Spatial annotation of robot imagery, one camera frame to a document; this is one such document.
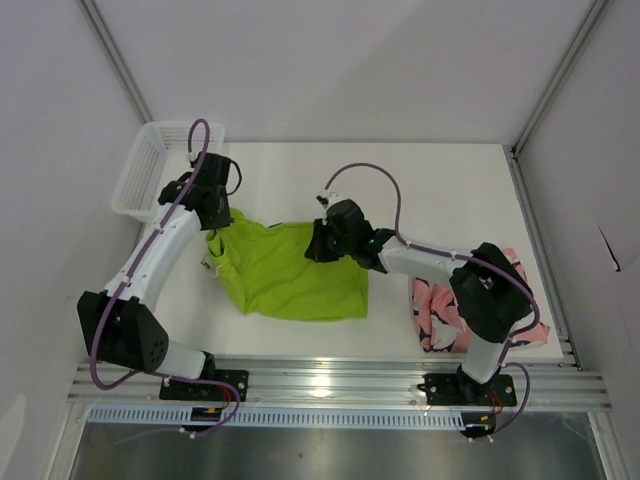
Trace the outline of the lime green shorts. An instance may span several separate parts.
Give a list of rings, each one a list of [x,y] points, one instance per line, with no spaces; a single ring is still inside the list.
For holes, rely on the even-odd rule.
[[[264,226],[237,209],[231,215],[230,226],[207,233],[207,256],[243,314],[310,322],[367,316],[368,272],[349,257],[306,258],[311,223]]]

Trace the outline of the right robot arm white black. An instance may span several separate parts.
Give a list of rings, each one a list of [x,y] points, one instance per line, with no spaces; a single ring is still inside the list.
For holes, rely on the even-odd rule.
[[[361,268],[444,283],[471,330],[466,357],[456,371],[458,395],[468,403],[489,396],[515,336],[539,324],[539,307],[526,280],[495,245],[471,251],[411,242],[388,228],[375,229],[351,199],[317,196],[324,216],[313,223],[305,257],[317,263],[353,259]]]

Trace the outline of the pink shark print shorts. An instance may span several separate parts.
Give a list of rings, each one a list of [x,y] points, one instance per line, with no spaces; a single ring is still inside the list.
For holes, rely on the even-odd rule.
[[[505,248],[503,253],[528,284],[526,271],[516,252]],[[466,353],[471,345],[472,331],[458,312],[453,290],[418,278],[410,279],[410,287],[411,311],[422,350],[426,353]],[[517,351],[545,345],[550,330],[550,326],[540,320],[531,330],[516,335],[510,349]]]

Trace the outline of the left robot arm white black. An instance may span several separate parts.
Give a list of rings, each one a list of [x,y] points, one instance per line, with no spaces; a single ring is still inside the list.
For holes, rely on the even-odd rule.
[[[120,383],[100,379],[100,362],[127,368],[129,377],[145,373],[175,379],[197,400],[216,390],[213,355],[171,340],[154,315],[183,251],[201,232],[233,222],[227,183],[229,174],[240,170],[238,164],[201,152],[191,166],[162,189],[147,233],[116,276],[101,291],[86,291],[78,300],[90,375],[101,390]]]

